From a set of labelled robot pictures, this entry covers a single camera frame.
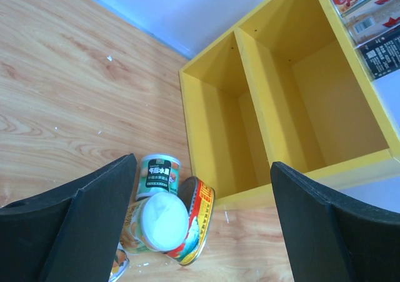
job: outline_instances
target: cylindrical container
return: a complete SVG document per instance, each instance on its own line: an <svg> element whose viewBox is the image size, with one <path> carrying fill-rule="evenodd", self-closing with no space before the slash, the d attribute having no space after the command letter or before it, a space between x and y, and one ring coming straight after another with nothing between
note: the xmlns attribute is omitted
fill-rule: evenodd
<svg viewBox="0 0 400 282"><path fill-rule="evenodd" d="M189 213L189 232L184 242L167 255L180 265L189 265L200 256L206 244L215 191L197 177L190 177L180 185L177 196Z"/></svg>
<svg viewBox="0 0 400 282"><path fill-rule="evenodd" d="M141 160L136 201L156 193L177 195L181 163L167 154L152 154Z"/></svg>
<svg viewBox="0 0 400 282"><path fill-rule="evenodd" d="M129 259L126 256L125 251L120 243L118 243L118 249L115 253L114 262L112 263L112 269L110 274L109 282L117 281L123 273L126 271L129 265Z"/></svg>
<svg viewBox="0 0 400 282"><path fill-rule="evenodd" d="M128 208L121 234L131 254L171 251L188 233L189 216L183 202L171 193L156 193Z"/></svg>

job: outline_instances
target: black label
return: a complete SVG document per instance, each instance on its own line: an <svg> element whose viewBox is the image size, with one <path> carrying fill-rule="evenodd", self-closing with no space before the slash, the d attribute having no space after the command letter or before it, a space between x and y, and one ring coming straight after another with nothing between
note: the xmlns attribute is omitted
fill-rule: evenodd
<svg viewBox="0 0 400 282"><path fill-rule="evenodd" d="M168 180L171 172L171 162L163 159L149 161L146 187L160 187L169 192Z"/></svg>
<svg viewBox="0 0 400 282"><path fill-rule="evenodd" d="M400 26L360 47L375 79L400 68Z"/></svg>

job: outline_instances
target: white speck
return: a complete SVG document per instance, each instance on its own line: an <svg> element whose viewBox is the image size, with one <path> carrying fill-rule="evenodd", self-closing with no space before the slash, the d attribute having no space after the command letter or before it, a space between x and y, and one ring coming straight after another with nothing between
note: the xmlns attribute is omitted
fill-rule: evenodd
<svg viewBox="0 0 400 282"><path fill-rule="evenodd" d="M229 218L228 218L228 212L225 211L225 218L226 218L226 222L229 224Z"/></svg>

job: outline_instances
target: yellow box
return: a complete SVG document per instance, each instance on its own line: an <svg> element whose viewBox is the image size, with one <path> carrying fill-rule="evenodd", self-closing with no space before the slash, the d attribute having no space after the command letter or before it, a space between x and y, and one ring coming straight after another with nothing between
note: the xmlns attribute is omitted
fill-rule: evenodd
<svg viewBox="0 0 400 282"><path fill-rule="evenodd" d="M329 0L266 0L181 70L192 170L273 204L283 161L335 188L400 174L400 142Z"/></svg>

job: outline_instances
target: black package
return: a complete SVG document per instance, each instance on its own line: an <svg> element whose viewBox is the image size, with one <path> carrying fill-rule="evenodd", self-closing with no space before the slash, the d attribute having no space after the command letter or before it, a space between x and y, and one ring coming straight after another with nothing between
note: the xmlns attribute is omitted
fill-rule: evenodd
<svg viewBox="0 0 400 282"><path fill-rule="evenodd" d="M359 48L374 79L400 68L400 25Z"/></svg>

